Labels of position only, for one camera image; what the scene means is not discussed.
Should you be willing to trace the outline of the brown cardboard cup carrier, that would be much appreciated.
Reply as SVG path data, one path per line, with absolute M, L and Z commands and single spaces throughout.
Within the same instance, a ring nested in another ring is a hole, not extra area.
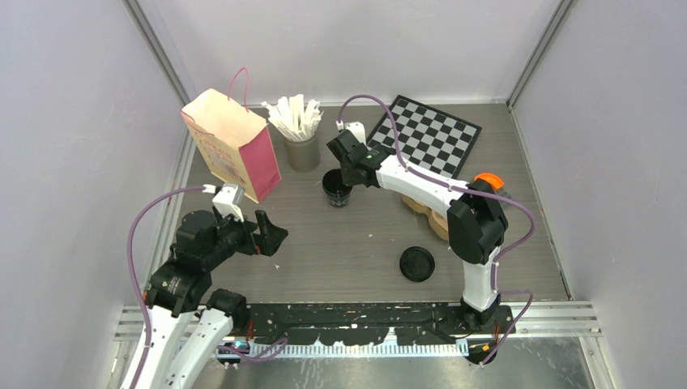
M 422 203 L 418 203 L 416 200 L 410 197 L 400 195 L 400 198 L 402 202 L 415 213 L 420 213 L 427 217 L 429 227 L 439 238 L 446 242 L 449 241 L 448 223 L 443 216 L 432 210 L 430 207 L 427 207 Z

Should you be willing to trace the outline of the pink and cream paper bag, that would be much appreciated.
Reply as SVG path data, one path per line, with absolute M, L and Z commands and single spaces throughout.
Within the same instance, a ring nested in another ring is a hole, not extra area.
M 281 174 L 267 120 L 245 102 L 209 88 L 180 115 L 210 172 L 238 184 L 248 199 L 261 203 Z

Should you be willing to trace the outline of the grey studded building baseplate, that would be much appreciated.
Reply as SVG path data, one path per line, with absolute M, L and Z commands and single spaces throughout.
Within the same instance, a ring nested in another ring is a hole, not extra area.
M 511 196 L 510 192 L 506 189 L 505 186 L 502 186 L 498 191 L 497 195 L 500 195 L 501 197 L 504 197 L 506 199 L 513 199 Z

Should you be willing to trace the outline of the grey cylindrical straw holder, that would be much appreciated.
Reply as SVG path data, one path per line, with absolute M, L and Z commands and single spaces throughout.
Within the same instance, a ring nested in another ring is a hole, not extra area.
M 294 171 L 306 173 L 315 170 L 319 166 L 320 152 L 317 135 L 300 142 L 285 139 L 284 146 L 288 163 Z

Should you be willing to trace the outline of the bundle of white wrapped straws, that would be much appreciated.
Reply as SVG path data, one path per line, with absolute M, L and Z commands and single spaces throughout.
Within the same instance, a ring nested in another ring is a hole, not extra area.
M 263 101 L 261 106 L 267 109 L 269 123 L 291 142 L 300 143 L 312 139 L 322 119 L 320 102 L 305 101 L 303 94 L 282 96 L 275 105 Z

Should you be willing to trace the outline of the black coffee cup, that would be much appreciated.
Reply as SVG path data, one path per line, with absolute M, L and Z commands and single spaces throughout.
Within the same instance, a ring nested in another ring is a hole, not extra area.
M 322 189 L 332 207 L 345 207 L 352 192 L 352 187 L 344 184 L 341 169 L 331 169 L 323 175 Z

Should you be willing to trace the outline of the black and white chessboard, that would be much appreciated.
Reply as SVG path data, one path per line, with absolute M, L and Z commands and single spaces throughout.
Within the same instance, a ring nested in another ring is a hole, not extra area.
M 482 127 L 401 95 L 389 109 L 397 124 L 403 158 L 443 177 L 456 179 Z

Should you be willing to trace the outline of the orange curved plastic piece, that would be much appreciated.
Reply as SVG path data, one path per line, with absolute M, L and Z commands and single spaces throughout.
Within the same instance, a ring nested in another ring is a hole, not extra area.
M 494 173 L 479 173 L 474 176 L 474 179 L 487 182 L 495 191 L 500 190 L 505 185 L 504 181 Z

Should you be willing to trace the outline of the black coffee cup lid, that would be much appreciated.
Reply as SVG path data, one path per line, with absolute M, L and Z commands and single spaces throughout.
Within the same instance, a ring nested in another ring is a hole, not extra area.
M 408 247 L 400 256 L 399 269 L 402 275 L 412 282 L 426 281 L 435 270 L 435 260 L 423 247 Z

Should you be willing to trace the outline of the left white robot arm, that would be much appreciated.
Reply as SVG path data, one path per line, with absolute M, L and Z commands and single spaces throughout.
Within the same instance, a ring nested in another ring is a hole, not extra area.
M 250 321 L 245 296 L 214 291 L 211 273 L 235 254 L 272 256 L 288 236 L 262 210 L 256 219 L 222 216 L 216 209 L 186 214 L 169 259 L 151 276 L 143 299 L 144 327 L 124 388 L 191 388 L 221 340 Z

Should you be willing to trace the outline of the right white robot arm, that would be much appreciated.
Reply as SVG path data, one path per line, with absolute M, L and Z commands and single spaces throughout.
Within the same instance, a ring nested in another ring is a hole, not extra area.
M 364 145 L 350 130 L 340 131 L 327 147 L 340 163 L 345 185 L 391 190 L 444 218 L 450 248 L 463 262 L 461 321 L 477 333 L 490 327 L 501 302 L 494 262 L 508 228 L 493 188 L 482 179 L 440 177 L 388 147 Z

